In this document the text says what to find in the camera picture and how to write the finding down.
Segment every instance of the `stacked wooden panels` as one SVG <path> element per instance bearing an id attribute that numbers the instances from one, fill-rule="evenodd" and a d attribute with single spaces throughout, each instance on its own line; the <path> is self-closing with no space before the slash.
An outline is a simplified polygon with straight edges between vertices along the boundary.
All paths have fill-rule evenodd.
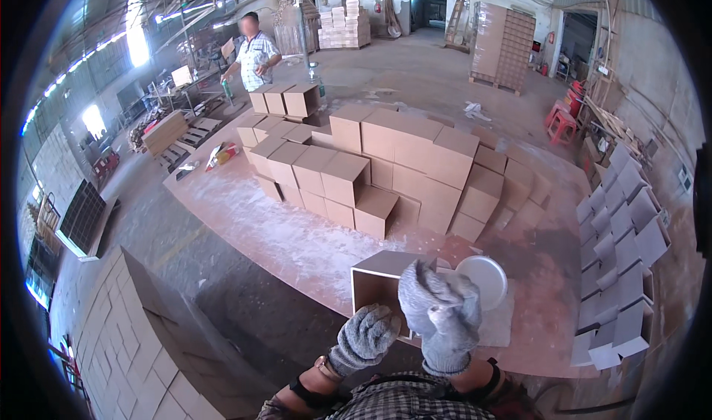
<path id="1" fill-rule="evenodd" d="M 188 131 L 188 123 L 185 121 L 183 112 L 175 110 L 144 134 L 142 139 L 148 151 L 156 156 L 178 140 L 186 131 Z"/>

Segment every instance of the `gray knit glove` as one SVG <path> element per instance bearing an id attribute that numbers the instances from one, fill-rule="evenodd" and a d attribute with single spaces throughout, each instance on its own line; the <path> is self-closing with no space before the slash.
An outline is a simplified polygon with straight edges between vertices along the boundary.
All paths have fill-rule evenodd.
<path id="1" fill-rule="evenodd" d="M 480 291 L 464 275 L 448 282 L 417 261 L 401 275 L 398 300 L 408 327 L 423 338 L 423 368 L 431 375 L 452 377 L 470 364 L 482 323 Z"/>
<path id="2" fill-rule="evenodd" d="M 400 332 L 401 320 L 385 305 L 359 309 L 339 331 L 329 362 L 341 377 L 381 362 Z"/>

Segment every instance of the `red stool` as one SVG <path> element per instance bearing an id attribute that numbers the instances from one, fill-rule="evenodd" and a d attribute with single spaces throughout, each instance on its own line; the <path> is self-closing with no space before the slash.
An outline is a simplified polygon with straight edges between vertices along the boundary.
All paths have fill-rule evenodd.
<path id="1" fill-rule="evenodd" d="M 546 132 L 551 138 L 551 144 L 568 145 L 574 140 L 576 121 L 571 117 L 571 114 L 564 110 L 559 110 L 558 113 L 554 114 L 554 118 Z"/>
<path id="2" fill-rule="evenodd" d="M 551 107 L 551 111 L 549 111 L 549 114 L 546 116 L 546 119 L 544 119 L 544 126 L 549 127 L 551 125 L 551 121 L 554 119 L 554 114 L 557 113 L 558 110 L 564 110 L 567 113 L 571 113 L 571 107 L 564 103 L 563 100 L 556 100 L 554 102 L 554 106 Z"/>

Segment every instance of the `white checkered shirt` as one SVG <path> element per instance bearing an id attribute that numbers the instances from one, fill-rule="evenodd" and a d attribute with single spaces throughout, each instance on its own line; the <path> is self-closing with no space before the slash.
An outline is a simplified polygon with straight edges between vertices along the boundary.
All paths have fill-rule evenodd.
<path id="1" fill-rule="evenodd" d="M 272 83 L 271 67 L 262 76 L 255 74 L 255 69 L 266 64 L 267 60 L 277 54 L 279 54 L 277 45 L 262 31 L 257 33 L 251 41 L 242 42 L 235 61 L 240 63 L 240 76 L 247 91 L 254 91 L 265 83 Z"/>

